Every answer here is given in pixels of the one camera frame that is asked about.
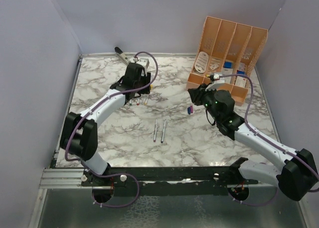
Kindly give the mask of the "white marker purple end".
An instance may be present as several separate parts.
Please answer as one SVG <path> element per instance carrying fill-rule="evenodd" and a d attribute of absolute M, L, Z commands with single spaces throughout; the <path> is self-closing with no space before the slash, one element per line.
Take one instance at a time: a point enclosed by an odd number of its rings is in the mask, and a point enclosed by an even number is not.
<path fill-rule="evenodd" d="M 154 127 L 154 135 L 153 135 L 153 142 L 156 142 L 157 139 L 157 130 L 158 130 L 158 119 L 155 120 L 155 127 Z"/>

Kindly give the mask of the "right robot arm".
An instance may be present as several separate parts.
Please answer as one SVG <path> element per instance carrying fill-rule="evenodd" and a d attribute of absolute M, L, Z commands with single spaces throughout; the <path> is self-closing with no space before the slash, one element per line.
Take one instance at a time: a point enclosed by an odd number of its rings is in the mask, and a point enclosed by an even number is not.
<path fill-rule="evenodd" d="M 305 194 L 313 192 L 319 175 L 310 151 L 297 151 L 257 130 L 234 112 L 235 101 L 227 90 L 217 90 L 213 84 L 202 84 L 187 91 L 191 102 L 204 106 L 224 136 L 252 148 L 271 162 L 269 166 L 245 160 L 229 171 L 233 183 L 240 184 L 245 179 L 258 180 L 278 187 L 293 201 L 300 201 Z"/>

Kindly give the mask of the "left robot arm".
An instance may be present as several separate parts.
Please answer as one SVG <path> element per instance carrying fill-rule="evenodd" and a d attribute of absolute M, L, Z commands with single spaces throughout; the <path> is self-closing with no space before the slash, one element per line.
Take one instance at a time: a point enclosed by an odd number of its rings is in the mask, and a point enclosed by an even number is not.
<path fill-rule="evenodd" d="M 100 156 L 98 127 L 117 109 L 134 99 L 135 94 L 149 94 L 151 73 L 147 59 L 129 63 L 124 76 L 112 84 L 106 94 L 79 114 L 70 112 L 63 125 L 59 147 L 76 156 L 93 171 L 93 180 L 106 185 L 110 180 L 110 165 Z"/>

